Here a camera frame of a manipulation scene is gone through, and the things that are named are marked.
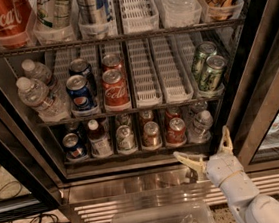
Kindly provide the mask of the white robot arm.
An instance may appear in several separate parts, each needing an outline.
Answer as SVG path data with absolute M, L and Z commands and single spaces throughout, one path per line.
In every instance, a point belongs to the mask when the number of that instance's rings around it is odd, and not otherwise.
M 230 212 L 237 223 L 279 223 L 279 201 L 261 194 L 233 154 L 229 129 L 222 128 L 220 146 L 207 162 L 201 155 L 174 152 L 180 163 L 206 176 L 227 199 Z

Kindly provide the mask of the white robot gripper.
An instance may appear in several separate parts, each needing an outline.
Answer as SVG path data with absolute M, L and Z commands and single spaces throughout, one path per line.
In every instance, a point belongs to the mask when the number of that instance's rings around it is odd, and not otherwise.
M 210 157 L 207 165 L 202 155 L 185 154 L 179 151 L 173 154 L 176 160 L 194 170 L 199 177 L 203 177 L 206 172 L 207 178 L 219 187 L 228 177 L 244 171 L 239 160 L 232 154 L 233 142 L 227 126 L 222 128 L 222 137 L 217 151 L 219 154 Z

